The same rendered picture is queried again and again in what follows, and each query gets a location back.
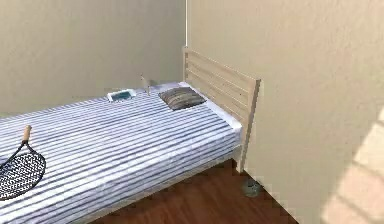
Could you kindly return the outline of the grey green vessel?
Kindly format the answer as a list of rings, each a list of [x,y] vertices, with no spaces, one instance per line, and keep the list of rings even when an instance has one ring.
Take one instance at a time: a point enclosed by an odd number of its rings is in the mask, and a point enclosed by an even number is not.
[[[243,193],[247,197],[256,197],[262,190],[262,185],[252,178],[247,179],[242,186]]]

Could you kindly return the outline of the brown striped pillow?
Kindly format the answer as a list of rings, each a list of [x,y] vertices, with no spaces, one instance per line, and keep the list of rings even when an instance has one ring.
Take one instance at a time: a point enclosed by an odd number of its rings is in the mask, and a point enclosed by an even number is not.
[[[172,88],[159,93],[159,97],[173,111],[194,107],[206,102],[206,99],[191,87]]]

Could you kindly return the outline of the small beige upright object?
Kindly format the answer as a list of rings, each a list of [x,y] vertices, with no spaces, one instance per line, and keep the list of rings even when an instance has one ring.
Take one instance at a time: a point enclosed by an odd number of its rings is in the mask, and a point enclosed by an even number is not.
[[[147,95],[150,96],[150,85],[147,82],[147,80],[145,79],[145,77],[143,76],[143,74],[140,75],[140,79],[141,79],[141,82],[142,82],[142,85],[143,85],[143,89],[145,90]]]

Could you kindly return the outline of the striped bed with wooden headboard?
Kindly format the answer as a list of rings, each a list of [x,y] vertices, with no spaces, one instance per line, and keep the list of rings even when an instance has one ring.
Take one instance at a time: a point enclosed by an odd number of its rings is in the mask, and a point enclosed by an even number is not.
[[[260,82],[190,48],[183,79],[131,99],[90,99],[0,118],[0,165],[30,144],[41,181],[0,201],[0,224],[87,224],[227,160],[245,160]],[[173,111],[159,97],[191,87],[206,99]]]

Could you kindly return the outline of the black tennis racket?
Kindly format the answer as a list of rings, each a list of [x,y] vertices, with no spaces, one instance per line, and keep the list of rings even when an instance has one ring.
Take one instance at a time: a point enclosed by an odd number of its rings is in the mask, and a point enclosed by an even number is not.
[[[31,130],[30,125],[24,128],[19,147],[0,165],[0,201],[25,194],[33,189],[45,174],[44,156],[29,144]]]

